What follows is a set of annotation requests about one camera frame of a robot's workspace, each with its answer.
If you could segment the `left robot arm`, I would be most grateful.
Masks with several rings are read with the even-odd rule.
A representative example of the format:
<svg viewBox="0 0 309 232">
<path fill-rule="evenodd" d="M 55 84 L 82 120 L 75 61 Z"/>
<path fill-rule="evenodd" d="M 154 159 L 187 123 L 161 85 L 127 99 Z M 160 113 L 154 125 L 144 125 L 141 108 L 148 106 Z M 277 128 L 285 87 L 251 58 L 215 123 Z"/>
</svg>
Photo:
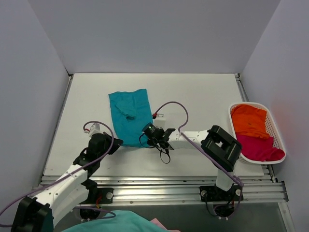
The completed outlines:
<svg viewBox="0 0 309 232">
<path fill-rule="evenodd" d="M 90 177 L 100 167 L 102 157 L 113 154 L 122 144 L 105 132 L 93 134 L 65 174 L 37 195 L 20 201 L 11 231 L 51 232 L 77 205 L 95 202 L 102 194 Z"/>
</svg>

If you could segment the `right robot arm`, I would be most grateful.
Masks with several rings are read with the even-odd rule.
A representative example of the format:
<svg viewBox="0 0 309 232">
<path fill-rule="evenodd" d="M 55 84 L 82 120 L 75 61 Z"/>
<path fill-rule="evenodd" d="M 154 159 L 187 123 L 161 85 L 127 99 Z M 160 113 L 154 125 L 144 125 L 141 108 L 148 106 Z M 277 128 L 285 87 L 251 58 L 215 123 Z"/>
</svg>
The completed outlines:
<svg viewBox="0 0 309 232">
<path fill-rule="evenodd" d="M 218 169 L 214 193 L 219 199 L 226 199 L 232 193 L 232 185 L 243 188 L 243 182 L 236 177 L 234 168 L 240 157 L 242 145 L 220 126 L 209 130 L 178 131 L 160 129 L 152 123 L 146 124 L 142 134 L 147 144 L 160 150 L 197 149 Z"/>
</svg>

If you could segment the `teal t-shirt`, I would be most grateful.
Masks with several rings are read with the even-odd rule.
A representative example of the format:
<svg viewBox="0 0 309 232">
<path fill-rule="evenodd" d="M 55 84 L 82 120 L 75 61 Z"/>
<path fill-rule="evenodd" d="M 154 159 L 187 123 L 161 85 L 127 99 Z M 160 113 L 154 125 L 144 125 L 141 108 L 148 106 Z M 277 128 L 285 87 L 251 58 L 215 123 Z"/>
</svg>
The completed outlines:
<svg viewBox="0 0 309 232">
<path fill-rule="evenodd" d="M 142 129 L 153 122 L 147 90 L 110 93 L 109 102 L 113 128 L 123 146 L 147 147 L 147 138 L 140 137 Z"/>
</svg>

